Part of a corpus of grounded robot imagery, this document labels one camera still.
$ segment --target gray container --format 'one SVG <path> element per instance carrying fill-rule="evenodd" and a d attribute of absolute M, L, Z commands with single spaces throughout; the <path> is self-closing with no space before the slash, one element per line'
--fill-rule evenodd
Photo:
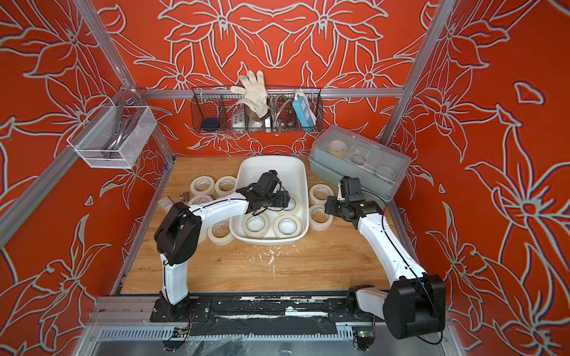
<path fill-rule="evenodd" d="M 335 186 L 347 175 L 360 178 L 362 188 L 387 202 L 394 198 L 412 159 L 336 125 L 329 127 L 313 144 L 311 172 Z"/>

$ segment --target red floral wallpaper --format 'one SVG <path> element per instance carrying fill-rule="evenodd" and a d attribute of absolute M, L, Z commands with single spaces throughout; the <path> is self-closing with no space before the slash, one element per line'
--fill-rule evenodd
<path fill-rule="evenodd" d="M 71 354 L 109 295 L 165 169 L 151 138 L 133 170 L 73 165 L 1 250 L 0 354 Z"/>
<path fill-rule="evenodd" d="M 459 1 L 391 146 L 469 355 L 570 353 L 567 1 Z"/>
<path fill-rule="evenodd" d="M 0 215 L 119 87 L 68 0 L 0 3 Z"/>
<path fill-rule="evenodd" d="M 69 0 L 0 3 L 0 214 L 119 82 Z M 111 291 L 165 169 L 153 139 L 132 170 L 79 159 L 0 250 L 0 354 L 71 354 Z"/>
<path fill-rule="evenodd" d="M 401 87 L 438 1 L 93 3 L 140 88 L 188 90 L 237 83 L 247 69 L 263 70 L 268 85 Z M 325 127 L 378 137 L 395 103 L 326 100 Z M 315 136 L 198 134 L 187 100 L 150 104 L 162 112 L 160 127 L 181 156 L 306 154 Z"/>

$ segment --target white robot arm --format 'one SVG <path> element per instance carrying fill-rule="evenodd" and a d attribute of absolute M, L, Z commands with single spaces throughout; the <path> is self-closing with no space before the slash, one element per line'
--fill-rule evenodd
<path fill-rule="evenodd" d="M 445 284 L 426 271 L 406 252 L 374 201 L 366 201 L 358 178 L 343 177 L 339 196 L 328 197 L 325 212 L 352 222 L 382 263 L 390 291 L 363 286 L 349 300 L 352 309 L 369 312 L 386 321 L 397 339 L 443 331 Z"/>
<path fill-rule="evenodd" d="M 183 211 L 191 212 L 194 216 L 202 220 L 201 228 L 198 234 L 207 229 L 208 226 L 216 222 L 231 218 L 233 216 L 243 215 L 246 213 L 250 202 L 241 193 L 232 193 L 226 197 L 199 205 L 190 205 L 182 207 Z M 182 219 L 186 219 L 187 215 L 182 214 Z M 183 300 L 188 295 L 188 284 L 186 277 L 188 275 L 188 259 L 182 263 L 168 263 L 166 253 L 160 254 L 162 262 L 162 294 L 168 299 L 170 304 L 174 305 Z"/>
<path fill-rule="evenodd" d="M 174 204 L 154 234 L 162 262 L 161 298 L 173 307 L 186 299 L 188 260 L 196 251 L 202 230 L 216 222 L 260 208 L 287 207 L 289 199 L 289 193 L 282 190 L 277 172 L 270 170 L 263 173 L 257 183 L 213 202 L 191 206 L 182 202 Z"/>
<path fill-rule="evenodd" d="M 164 277 L 160 300 L 170 306 L 173 314 L 181 314 L 182 310 L 185 315 L 188 260 L 196 251 L 200 232 L 216 222 L 262 207 L 286 207 L 289 194 L 276 190 L 277 185 L 277 172 L 269 171 L 257 183 L 213 202 L 173 205 L 154 235 Z M 390 281 L 388 292 L 372 286 L 356 288 L 354 295 L 347 297 L 347 301 L 356 301 L 352 309 L 384 319 L 397 339 L 443 331 L 445 284 L 441 278 L 428 275 L 405 251 L 378 204 L 364 199 L 358 178 L 341 179 L 339 196 L 341 199 L 328 197 L 325 212 L 352 222 L 372 246 Z"/>

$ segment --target cotton glove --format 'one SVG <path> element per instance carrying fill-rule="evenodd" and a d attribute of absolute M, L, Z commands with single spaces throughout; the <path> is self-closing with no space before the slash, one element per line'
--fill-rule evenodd
<path fill-rule="evenodd" d="M 243 94 L 243 99 L 239 99 L 237 104 L 246 104 L 259 118 L 265 116 L 269 107 L 267 106 L 267 91 L 265 90 L 265 79 L 263 72 L 257 71 L 257 78 L 253 71 L 247 71 L 247 76 L 240 75 L 239 80 L 242 87 L 232 86 L 230 91 L 234 94 Z"/>

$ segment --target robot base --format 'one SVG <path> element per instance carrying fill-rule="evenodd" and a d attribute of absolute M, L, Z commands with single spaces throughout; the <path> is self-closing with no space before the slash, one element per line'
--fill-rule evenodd
<path fill-rule="evenodd" d="M 186 296 L 172 305 L 160 292 L 160 297 L 154 302 L 150 322 L 188 322 L 188 318 L 192 315 L 194 315 L 192 322 L 206 322 L 210 317 L 211 303 L 211 299 Z"/>

